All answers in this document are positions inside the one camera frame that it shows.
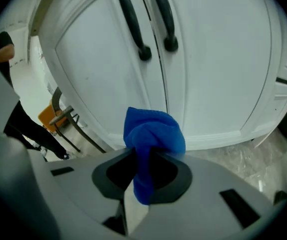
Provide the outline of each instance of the orange object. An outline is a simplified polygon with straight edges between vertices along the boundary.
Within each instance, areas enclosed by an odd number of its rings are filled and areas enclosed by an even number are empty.
[[[58,116],[62,111],[56,111],[56,116]],[[42,122],[42,124],[44,125],[44,127],[46,127],[50,132],[55,133],[56,132],[56,128],[54,125],[50,125],[49,122],[55,117],[54,115],[54,111],[52,108],[52,105],[50,104],[49,106],[47,106],[39,115],[38,115],[38,119],[40,120],[40,122]],[[59,122],[56,123],[56,125],[59,127],[61,126],[64,121],[67,120],[67,117],[64,117],[63,119],[61,119]]]

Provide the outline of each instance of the gray plastic surface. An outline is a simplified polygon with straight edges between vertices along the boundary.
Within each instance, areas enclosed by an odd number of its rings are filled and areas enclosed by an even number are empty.
[[[43,239],[124,239],[101,224],[116,214],[119,202],[103,197],[91,175],[97,165],[129,151],[47,163],[40,152],[27,151],[19,141],[0,136],[0,196]],[[173,203],[151,205],[130,238],[244,239],[273,219],[271,203],[227,169],[188,155],[182,161],[192,171],[189,189]],[[52,175],[51,170],[64,167],[74,171]],[[265,218],[243,230],[219,195],[229,189]]]
[[[192,171],[189,189],[176,202],[150,205],[130,235],[134,239],[223,239],[243,230],[219,192],[234,189],[259,214],[272,209],[269,200],[224,167],[186,155]]]

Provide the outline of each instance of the white cabinet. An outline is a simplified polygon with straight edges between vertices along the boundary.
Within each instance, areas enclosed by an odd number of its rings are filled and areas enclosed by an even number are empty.
[[[279,123],[287,19],[274,0],[124,2],[54,0],[40,29],[58,86],[110,146],[124,144],[128,107],[168,112],[188,150],[247,141]],[[151,59],[139,58],[127,15],[137,17]],[[174,36],[177,47],[167,48]]]
[[[157,46],[142,0],[130,0],[141,60],[119,0],[54,0],[40,30],[49,69],[73,108],[112,147],[124,145],[128,107],[167,111]]]
[[[11,0],[0,14],[0,32],[27,27],[37,0]]]

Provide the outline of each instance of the cabinet trim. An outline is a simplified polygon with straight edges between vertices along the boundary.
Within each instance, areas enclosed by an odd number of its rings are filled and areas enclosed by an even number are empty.
[[[260,118],[261,113],[264,111],[271,95],[273,95],[282,53],[282,32],[277,6],[274,0],[264,0],[264,3],[268,11],[270,24],[270,61],[263,89],[257,104],[240,130],[241,135],[244,137],[248,136],[256,128],[256,123]]]
[[[39,38],[48,67],[62,93],[69,100],[72,107],[89,125],[91,130],[94,131],[104,142],[106,142],[113,149],[117,149],[118,146],[125,145],[122,133],[110,134],[108,130],[106,130],[101,125],[101,122],[96,119],[90,109],[83,102],[82,98],[79,97],[79,94],[76,92],[73,84],[66,76],[64,68],[61,65],[61,61],[56,52],[57,45],[61,41],[61,38],[65,34],[66,30],[93,1],[95,0],[54,0],[40,28]],[[149,86],[146,86],[143,77],[143,75],[147,75],[146,71],[148,69],[151,70],[151,68],[148,68],[147,64],[144,64],[144,66],[138,64],[138,54],[134,52],[135,45],[129,33],[129,29],[125,24],[125,17],[120,7],[119,1],[109,0],[108,3],[111,16],[116,23],[116,26],[119,27],[123,42],[125,42],[125,46],[129,50],[129,61],[133,65],[133,70],[135,72],[134,74],[136,75],[136,78],[138,80],[137,86],[139,89],[142,90],[143,104],[147,109],[152,109],[148,92]],[[164,108],[166,108],[166,100],[165,98],[163,99]]]

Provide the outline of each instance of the cabinet door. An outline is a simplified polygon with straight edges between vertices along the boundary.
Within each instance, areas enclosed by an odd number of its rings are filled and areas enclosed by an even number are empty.
[[[119,0],[54,0],[40,44],[58,87],[111,147],[124,145],[128,107],[167,111],[157,46],[143,0],[131,0],[152,57],[138,55]]]
[[[271,56],[264,0],[169,0],[178,50],[163,44],[165,23],[156,0],[152,15],[169,113],[188,149],[213,148],[241,129],[261,95]]]

